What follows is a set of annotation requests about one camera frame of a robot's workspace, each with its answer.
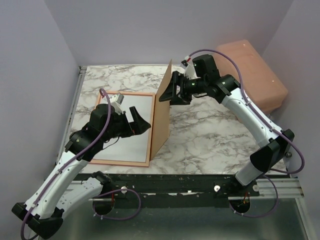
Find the brown cardboard backing board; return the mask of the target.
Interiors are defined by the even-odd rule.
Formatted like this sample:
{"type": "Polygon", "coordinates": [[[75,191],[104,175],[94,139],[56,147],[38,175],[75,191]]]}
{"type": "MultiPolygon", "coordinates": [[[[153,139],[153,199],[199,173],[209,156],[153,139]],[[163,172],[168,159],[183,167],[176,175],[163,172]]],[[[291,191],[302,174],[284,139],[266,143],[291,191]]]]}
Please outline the brown cardboard backing board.
{"type": "Polygon", "coordinates": [[[170,60],[167,69],[163,75],[162,81],[155,94],[152,136],[150,148],[150,161],[156,156],[158,151],[170,136],[170,103],[168,101],[160,102],[160,96],[168,87],[172,76],[172,60],[170,60]]]}

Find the landscape photo print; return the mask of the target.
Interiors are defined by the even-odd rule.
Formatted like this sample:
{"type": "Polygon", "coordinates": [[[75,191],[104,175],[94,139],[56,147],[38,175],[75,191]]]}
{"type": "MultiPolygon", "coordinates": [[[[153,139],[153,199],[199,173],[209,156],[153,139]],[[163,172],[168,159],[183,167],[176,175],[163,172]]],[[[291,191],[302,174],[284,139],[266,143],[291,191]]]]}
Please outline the landscape photo print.
{"type": "Polygon", "coordinates": [[[93,164],[148,166],[154,120],[155,94],[110,91],[112,117],[102,151],[93,164]]]}

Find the pink wooden picture frame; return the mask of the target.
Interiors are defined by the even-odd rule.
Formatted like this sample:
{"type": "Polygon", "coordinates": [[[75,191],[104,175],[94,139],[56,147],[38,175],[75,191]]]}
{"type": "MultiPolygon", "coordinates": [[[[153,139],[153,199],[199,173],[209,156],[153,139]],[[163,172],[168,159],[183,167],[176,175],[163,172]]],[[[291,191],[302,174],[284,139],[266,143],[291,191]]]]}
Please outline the pink wooden picture frame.
{"type": "MultiPolygon", "coordinates": [[[[123,98],[121,104],[117,104],[115,109],[122,110],[129,122],[134,120],[130,107],[135,107],[146,122],[153,124],[156,96],[154,93],[122,91],[120,94],[123,98]]],[[[151,157],[152,135],[153,129],[149,128],[140,135],[111,139],[103,145],[103,150],[94,156],[91,163],[147,167],[151,157]]]]}

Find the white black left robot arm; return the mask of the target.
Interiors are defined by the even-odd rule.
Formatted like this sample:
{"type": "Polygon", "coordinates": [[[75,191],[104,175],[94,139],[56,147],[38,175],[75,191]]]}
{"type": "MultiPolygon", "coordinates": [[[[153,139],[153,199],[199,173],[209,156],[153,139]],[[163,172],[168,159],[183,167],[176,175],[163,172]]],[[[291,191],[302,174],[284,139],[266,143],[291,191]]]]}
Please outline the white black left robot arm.
{"type": "Polygon", "coordinates": [[[45,240],[51,238],[71,209],[97,195],[104,198],[110,194],[111,179],[98,171],[91,175],[83,188],[63,196],[70,183],[103,150],[107,141],[141,135],[151,128],[134,106],[129,110],[132,122],[128,121],[125,112],[118,113],[106,103],[98,104],[83,128],[70,135],[60,160],[36,193],[26,202],[17,202],[12,207],[12,213],[36,236],[45,240]]]}

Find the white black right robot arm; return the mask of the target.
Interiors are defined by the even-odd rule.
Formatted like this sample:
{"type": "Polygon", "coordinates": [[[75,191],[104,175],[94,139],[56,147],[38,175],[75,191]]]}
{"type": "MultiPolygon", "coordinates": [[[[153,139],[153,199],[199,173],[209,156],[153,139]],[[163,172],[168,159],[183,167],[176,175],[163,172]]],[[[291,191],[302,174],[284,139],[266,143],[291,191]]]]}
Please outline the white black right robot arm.
{"type": "Polygon", "coordinates": [[[182,73],[174,71],[160,102],[168,101],[170,105],[189,105],[192,96],[205,94],[229,109],[244,124],[254,137],[259,149],[250,155],[249,162],[235,174],[230,183],[230,191],[241,196],[248,190],[248,184],[268,172],[285,157],[289,151],[288,141],[295,137],[287,129],[283,131],[241,94],[239,82],[231,75],[220,76],[213,73],[198,74],[195,79],[188,79],[182,73]]]}

